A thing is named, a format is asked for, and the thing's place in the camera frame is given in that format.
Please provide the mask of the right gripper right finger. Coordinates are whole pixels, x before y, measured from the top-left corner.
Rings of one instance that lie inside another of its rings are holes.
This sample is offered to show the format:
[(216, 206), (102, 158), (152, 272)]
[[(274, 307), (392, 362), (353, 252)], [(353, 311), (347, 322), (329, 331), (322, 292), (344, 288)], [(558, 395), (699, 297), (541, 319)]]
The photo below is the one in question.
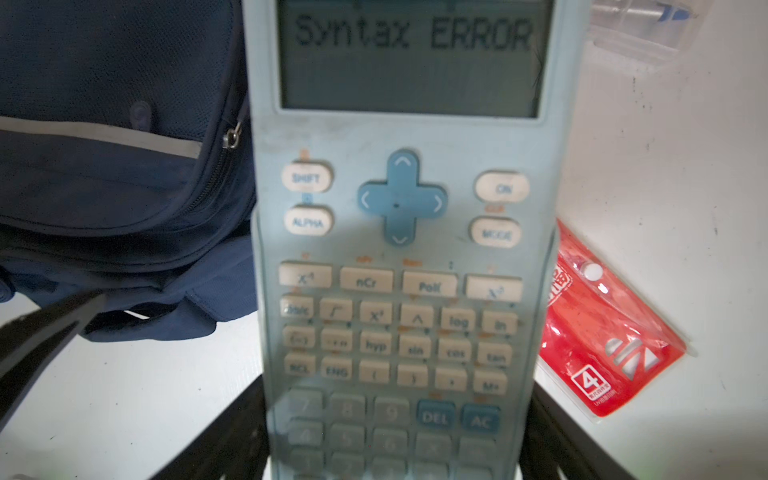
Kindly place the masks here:
[(633, 478), (539, 384), (533, 387), (519, 467), (524, 480)]

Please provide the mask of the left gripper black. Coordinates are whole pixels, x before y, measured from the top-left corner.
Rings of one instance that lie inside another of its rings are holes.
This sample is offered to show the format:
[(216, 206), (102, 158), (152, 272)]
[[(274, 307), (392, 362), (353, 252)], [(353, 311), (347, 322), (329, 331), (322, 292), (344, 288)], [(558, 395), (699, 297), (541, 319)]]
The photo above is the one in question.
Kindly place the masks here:
[(5, 427), (35, 382), (94, 317), (106, 296), (72, 295), (1, 326), (1, 426)]

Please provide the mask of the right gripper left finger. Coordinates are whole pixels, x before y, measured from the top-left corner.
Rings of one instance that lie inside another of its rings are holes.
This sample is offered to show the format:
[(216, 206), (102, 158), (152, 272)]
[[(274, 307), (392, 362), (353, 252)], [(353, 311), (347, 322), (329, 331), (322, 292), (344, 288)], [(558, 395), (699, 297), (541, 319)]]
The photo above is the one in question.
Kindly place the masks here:
[(153, 479), (261, 479), (269, 455), (264, 384), (257, 377)]

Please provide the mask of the navy blue student backpack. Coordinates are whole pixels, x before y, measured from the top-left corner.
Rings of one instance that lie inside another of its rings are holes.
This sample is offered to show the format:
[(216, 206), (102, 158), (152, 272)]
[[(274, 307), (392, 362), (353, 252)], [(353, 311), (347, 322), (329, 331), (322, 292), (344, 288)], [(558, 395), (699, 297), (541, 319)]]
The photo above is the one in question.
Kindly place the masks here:
[(238, 1), (1, 5), (1, 298), (99, 291), (93, 342), (257, 308)]

